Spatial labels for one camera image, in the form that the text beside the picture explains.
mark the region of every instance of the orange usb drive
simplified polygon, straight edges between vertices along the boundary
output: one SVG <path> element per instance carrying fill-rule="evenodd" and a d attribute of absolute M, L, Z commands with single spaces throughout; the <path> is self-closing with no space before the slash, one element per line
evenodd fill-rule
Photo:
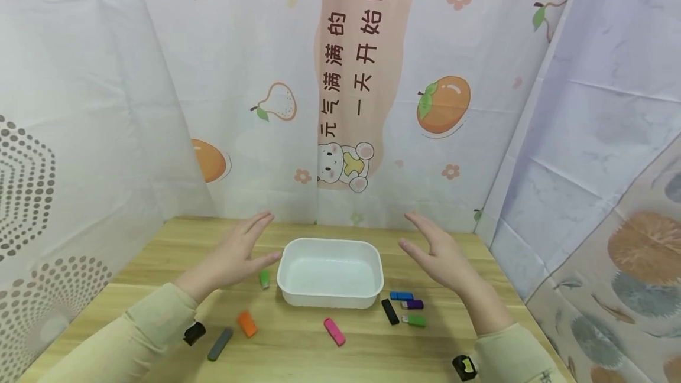
<path fill-rule="evenodd" d="M 257 333 L 257 327 L 255 326 L 254 319 L 252 319 L 248 311 L 243 311 L 236 320 L 239 322 L 241 329 L 244 331 L 244 334 L 246 334 L 248 339 L 254 337 L 254 334 Z"/>

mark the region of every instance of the pink usb drive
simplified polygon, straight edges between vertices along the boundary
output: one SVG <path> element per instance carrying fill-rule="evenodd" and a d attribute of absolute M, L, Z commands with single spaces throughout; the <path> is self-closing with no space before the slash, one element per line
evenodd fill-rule
<path fill-rule="evenodd" d="M 336 326 L 336 323 L 333 322 L 332 319 L 324 320 L 324 326 L 328 330 L 329 334 L 331 334 L 333 341 L 335 341 L 339 347 L 345 344 L 345 336 L 342 335 L 341 330 L 339 330 L 339 328 Z"/>

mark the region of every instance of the purple usb drive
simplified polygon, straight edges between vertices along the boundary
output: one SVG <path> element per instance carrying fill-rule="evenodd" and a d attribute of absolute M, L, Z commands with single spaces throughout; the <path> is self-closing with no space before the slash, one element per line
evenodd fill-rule
<path fill-rule="evenodd" d="M 424 308 L 423 301 L 420 300 L 408 300 L 402 302 L 402 309 L 422 309 Z"/>

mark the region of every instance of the cartoon bear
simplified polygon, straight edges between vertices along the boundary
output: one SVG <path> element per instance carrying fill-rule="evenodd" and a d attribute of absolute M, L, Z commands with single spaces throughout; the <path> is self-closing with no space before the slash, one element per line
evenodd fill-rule
<path fill-rule="evenodd" d="M 335 142 L 319 145 L 319 168 L 317 181 L 336 183 L 341 181 L 354 192 L 367 189 L 369 160 L 374 156 L 374 147 L 360 142 L 357 147 L 340 145 Z"/>

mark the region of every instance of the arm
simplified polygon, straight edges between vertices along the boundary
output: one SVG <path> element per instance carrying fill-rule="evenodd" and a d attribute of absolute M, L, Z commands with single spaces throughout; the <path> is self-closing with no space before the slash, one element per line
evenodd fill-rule
<path fill-rule="evenodd" d="M 201 263 L 86 339 L 40 382 L 138 382 L 182 341 L 206 297 L 278 261 L 278 252 L 250 258 L 255 241 L 273 219 L 269 213 L 260 213 L 238 223 Z"/>
<path fill-rule="evenodd" d="M 475 271 L 456 241 L 428 218 L 407 213 L 430 245 L 427 254 L 407 240 L 400 247 L 425 272 L 458 294 L 478 342 L 474 362 L 483 383 L 565 383 L 556 364 L 532 333 L 520 326 L 492 285 Z"/>

